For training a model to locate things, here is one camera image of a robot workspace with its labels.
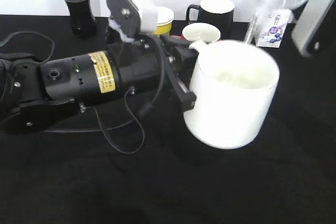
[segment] black mug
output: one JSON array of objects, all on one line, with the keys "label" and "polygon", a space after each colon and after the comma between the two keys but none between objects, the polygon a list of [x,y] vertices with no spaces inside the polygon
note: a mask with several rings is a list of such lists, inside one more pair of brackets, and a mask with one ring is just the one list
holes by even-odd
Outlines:
[{"label": "black mug", "polygon": [[202,0],[200,5],[190,5],[187,9],[186,21],[190,24],[190,10],[199,10],[197,22],[216,26],[221,39],[229,39],[233,24],[235,4],[231,0]]}]

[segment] white cup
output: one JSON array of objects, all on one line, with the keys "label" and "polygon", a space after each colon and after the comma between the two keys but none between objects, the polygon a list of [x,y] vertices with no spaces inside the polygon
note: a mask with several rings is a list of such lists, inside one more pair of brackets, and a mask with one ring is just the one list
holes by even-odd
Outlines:
[{"label": "white cup", "polygon": [[189,41],[204,41],[213,43],[221,38],[221,31],[217,27],[207,23],[193,23],[184,27],[182,39]]},{"label": "white cup", "polygon": [[203,143],[221,149],[247,145],[258,135],[273,99],[279,68],[265,51],[239,41],[191,44],[199,52],[190,90],[196,96],[184,121]]}]

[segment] robotic arm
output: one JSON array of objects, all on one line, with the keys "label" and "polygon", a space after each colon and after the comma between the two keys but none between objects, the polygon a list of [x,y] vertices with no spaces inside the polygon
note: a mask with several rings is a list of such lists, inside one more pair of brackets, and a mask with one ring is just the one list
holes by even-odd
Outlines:
[{"label": "robotic arm", "polygon": [[[42,131],[87,107],[118,100],[130,88],[141,93],[165,85],[182,112],[194,107],[195,94],[177,76],[195,65],[198,53],[188,49],[190,42],[145,35],[156,30],[157,14],[134,0],[107,3],[110,26],[123,41],[106,50],[42,65],[30,64],[34,56],[29,54],[1,55],[1,131]],[[138,116],[149,109],[145,107]]]}]

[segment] plastic bottle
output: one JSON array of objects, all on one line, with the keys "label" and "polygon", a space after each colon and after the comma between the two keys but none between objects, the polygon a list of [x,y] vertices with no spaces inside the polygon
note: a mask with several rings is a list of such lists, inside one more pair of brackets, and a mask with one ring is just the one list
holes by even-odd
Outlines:
[{"label": "plastic bottle", "polygon": [[94,18],[90,0],[65,0],[70,12],[73,33],[86,38],[96,33],[97,24]]}]

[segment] black tablecloth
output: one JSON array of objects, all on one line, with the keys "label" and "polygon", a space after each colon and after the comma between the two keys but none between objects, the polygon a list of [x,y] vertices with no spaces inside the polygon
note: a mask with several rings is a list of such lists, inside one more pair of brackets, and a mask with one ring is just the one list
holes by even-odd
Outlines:
[{"label": "black tablecloth", "polygon": [[[0,16],[0,38],[36,30],[55,40],[54,58],[62,58],[104,48],[106,25],[98,18],[98,35],[80,40],[68,17]],[[183,26],[175,22],[173,33]],[[251,144],[231,151],[202,144],[166,97],[144,120],[146,142],[134,155],[117,153],[101,133],[2,134],[0,223],[336,223],[336,59],[299,56],[292,28],[281,48],[267,49],[281,77]],[[235,23],[232,38],[245,30]],[[43,58],[48,47],[20,36],[0,52]],[[127,120],[120,102],[100,111],[109,125]],[[88,111],[59,126],[97,123]],[[114,134],[139,137],[136,128]]]}]

